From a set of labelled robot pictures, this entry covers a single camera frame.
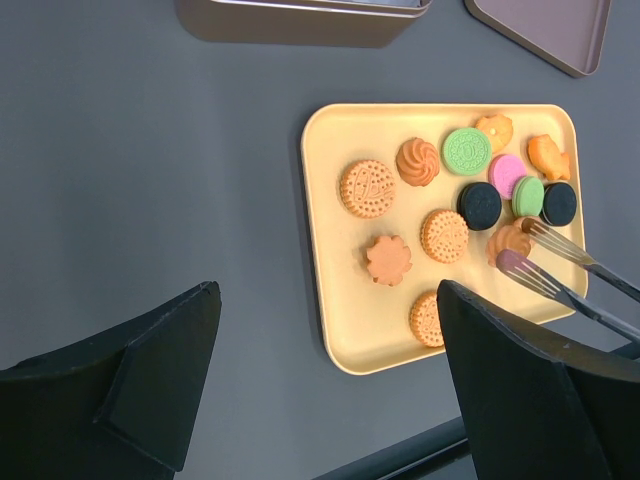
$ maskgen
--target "gray table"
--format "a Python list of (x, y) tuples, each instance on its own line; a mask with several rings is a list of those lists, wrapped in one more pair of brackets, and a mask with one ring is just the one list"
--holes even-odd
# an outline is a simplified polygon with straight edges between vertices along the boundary
[[(583, 80), (462, 0), (434, 3), (390, 47), (357, 50), (207, 44), (171, 0), (3, 2), (0, 368), (211, 279), (223, 316), (180, 480), (312, 478), (459, 415), (444, 356), (359, 378), (324, 352), (298, 140), (333, 102), (561, 105), (589, 249), (640, 280), (640, 2), (616, 2)], [(638, 317), (598, 281), (590, 298)], [(583, 318), (551, 328), (624, 343)]]

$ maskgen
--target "pink cookie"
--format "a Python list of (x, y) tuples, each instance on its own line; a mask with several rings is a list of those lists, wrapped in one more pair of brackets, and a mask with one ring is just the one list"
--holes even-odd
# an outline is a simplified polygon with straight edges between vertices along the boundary
[(518, 181), (527, 176), (527, 169), (515, 155), (499, 155), (489, 167), (489, 182), (496, 187), (502, 198), (511, 200)]

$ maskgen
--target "chocolate sandwich cookie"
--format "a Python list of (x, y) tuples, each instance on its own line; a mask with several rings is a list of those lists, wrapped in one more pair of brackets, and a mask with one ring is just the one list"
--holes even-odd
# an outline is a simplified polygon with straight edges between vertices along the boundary
[(571, 223), (576, 216), (578, 200), (576, 192), (568, 183), (552, 183), (544, 189), (544, 201), (542, 203), (542, 218), (549, 225), (564, 227)]
[(493, 185), (486, 182), (476, 182), (462, 189), (458, 197), (457, 208), (470, 230), (487, 230), (493, 227), (500, 218), (502, 200)]

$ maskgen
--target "macaron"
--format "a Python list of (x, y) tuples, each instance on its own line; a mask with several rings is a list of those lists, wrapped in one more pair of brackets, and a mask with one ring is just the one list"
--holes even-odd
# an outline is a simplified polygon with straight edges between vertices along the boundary
[(544, 186), (537, 177), (524, 177), (513, 190), (511, 207), (516, 217), (538, 216), (544, 201)]
[(564, 227), (569, 225), (576, 216), (578, 200), (576, 192), (567, 183), (552, 183), (544, 189), (542, 203), (542, 218), (549, 225)]
[(469, 230), (487, 230), (493, 227), (502, 213), (502, 200), (498, 190), (486, 182), (471, 183), (458, 196), (458, 213)]
[(477, 175), (491, 161), (489, 137), (477, 128), (455, 130), (444, 141), (442, 159), (451, 173)]
[(499, 155), (489, 167), (489, 182), (506, 200), (511, 200), (516, 184), (526, 176), (524, 163), (515, 155)]

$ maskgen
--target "pastry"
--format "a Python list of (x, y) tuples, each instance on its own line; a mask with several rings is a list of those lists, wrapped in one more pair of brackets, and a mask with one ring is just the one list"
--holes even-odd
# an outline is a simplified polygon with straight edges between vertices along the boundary
[(422, 226), (422, 248), (440, 263), (454, 263), (467, 250), (469, 229), (461, 215), (451, 210), (437, 210)]
[(540, 217), (549, 225), (564, 227), (576, 216), (576, 192), (566, 183), (552, 183), (544, 189), (544, 202)]
[(413, 187), (426, 187), (440, 173), (438, 150), (421, 138), (402, 144), (396, 156), (400, 178)]
[(489, 265), (496, 266), (496, 259), (502, 250), (513, 250), (528, 257), (531, 253), (531, 241), (529, 235), (513, 225), (505, 225), (491, 235), (487, 242), (487, 259)]
[(560, 149), (549, 135), (540, 135), (529, 140), (527, 151), (533, 166), (544, 173), (547, 179), (552, 182), (571, 179), (569, 155), (560, 153)]
[(411, 269), (411, 250), (399, 236), (382, 236), (367, 248), (367, 270), (375, 283), (398, 285), (402, 275)]
[(524, 177), (513, 190), (511, 207), (516, 217), (538, 216), (542, 210), (544, 187), (537, 177)]
[(452, 173), (476, 175), (491, 161), (491, 143), (477, 128), (460, 128), (444, 141), (442, 158)]
[(527, 169), (515, 155), (499, 155), (493, 159), (489, 167), (489, 182), (496, 187), (502, 198), (511, 200), (513, 189), (523, 177)]
[(502, 114), (482, 117), (476, 123), (476, 128), (489, 138), (493, 153), (506, 147), (513, 137), (513, 121)]
[(487, 230), (502, 213), (500, 194), (490, 183), (471, 183), (458, 196), (458, 213), (470, 230)]
[(360, 218), (376, 218), (391, 208), (396, 184), (391, 170), (377, 160), (360, 160), (342, 175), (340, 194), (344, 205)]
[(436, 292), (423, 294), (411, 309), (409, 320), (411, 332), (423, 345), (427, 347), (441, 347), (444, 345)]

